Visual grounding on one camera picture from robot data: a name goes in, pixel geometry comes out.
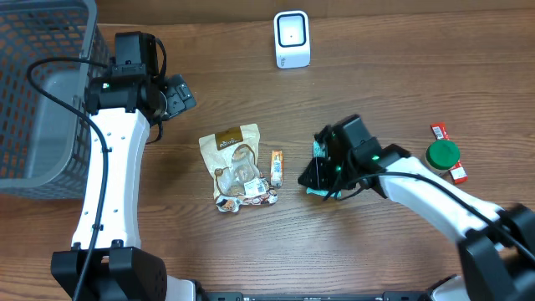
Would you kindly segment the green lid jar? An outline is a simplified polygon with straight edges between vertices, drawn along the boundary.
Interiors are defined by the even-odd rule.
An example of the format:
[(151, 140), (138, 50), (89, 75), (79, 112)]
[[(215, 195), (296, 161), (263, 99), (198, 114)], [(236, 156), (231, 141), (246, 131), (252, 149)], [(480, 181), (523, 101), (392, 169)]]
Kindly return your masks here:
[(458, 146), (450, 140), (436, 140), (426, 149), (423, 163), (435, 174), (448, 172), (461, 158)]

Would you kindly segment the red snack bar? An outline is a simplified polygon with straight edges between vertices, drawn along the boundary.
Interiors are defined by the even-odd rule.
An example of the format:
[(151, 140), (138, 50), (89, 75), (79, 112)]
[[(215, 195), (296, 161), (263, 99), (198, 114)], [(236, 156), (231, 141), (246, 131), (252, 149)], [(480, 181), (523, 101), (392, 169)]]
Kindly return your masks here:
[[(437, 140), (451, 140), (446, 129), (445, 122), (431, 124), (431, 129), (433, 130), (433, 133)], [(449, 169), (449, 172), (451, 174), (453, 182), (456, 185), (461, 184), (467, 181), (468, 179), (467, 173), (464, 167), (462, 166), (461, 160), (458, 160), (457, 163)]]

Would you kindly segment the white snack wrapper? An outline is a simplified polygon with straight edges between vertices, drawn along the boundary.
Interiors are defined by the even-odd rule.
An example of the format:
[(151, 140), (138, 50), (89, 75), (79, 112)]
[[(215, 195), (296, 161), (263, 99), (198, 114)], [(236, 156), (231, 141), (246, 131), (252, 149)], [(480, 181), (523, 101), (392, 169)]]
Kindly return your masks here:
[(272, 205), (278, 194), (259, 170), (260, 131), (240, 125), (199, 139), (202, 159), (213, 180), (213, 198), (220, 212), (243, 206)]

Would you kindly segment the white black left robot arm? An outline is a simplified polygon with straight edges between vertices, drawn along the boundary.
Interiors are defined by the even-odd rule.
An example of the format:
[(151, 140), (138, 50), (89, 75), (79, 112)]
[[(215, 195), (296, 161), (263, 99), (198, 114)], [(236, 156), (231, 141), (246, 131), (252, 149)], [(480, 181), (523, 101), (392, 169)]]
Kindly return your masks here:
[(118, 33), (106, 73), (90, 81), (89, 173), (79, 224), (51, 273), (74, 300), (200, 300), (193, 280), (168, 275), (141, 248), (140, 168), (152, 126), (196, 106), (179, 75), (166, 76), (166, 51), (155, 36)]

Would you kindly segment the orange white snack packet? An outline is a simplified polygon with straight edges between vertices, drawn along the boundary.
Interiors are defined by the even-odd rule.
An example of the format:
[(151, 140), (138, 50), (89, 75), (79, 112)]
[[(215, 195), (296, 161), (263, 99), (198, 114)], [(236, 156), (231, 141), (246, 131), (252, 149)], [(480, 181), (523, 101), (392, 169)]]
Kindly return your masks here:
[(281, 150), (273, 150), (271, 156), (271, 184), (276, 188), (283, 185), (283, 152)]

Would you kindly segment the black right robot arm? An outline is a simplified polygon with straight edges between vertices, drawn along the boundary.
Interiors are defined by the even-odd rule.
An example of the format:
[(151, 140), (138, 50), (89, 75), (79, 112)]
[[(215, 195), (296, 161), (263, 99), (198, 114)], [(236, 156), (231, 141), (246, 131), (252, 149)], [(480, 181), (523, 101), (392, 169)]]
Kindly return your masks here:
[(359, 115), (326, 125), (314, 139), (325, 151), (313, 158), (298, 184), (356, 196), (372, 189), (417, 213), (456, 244), (462, 274), (424, 292), (422, 300), (534, 298), (534, 213), (509, 210), (472, 196), (436, 174), (402, 147), (382, 147)]

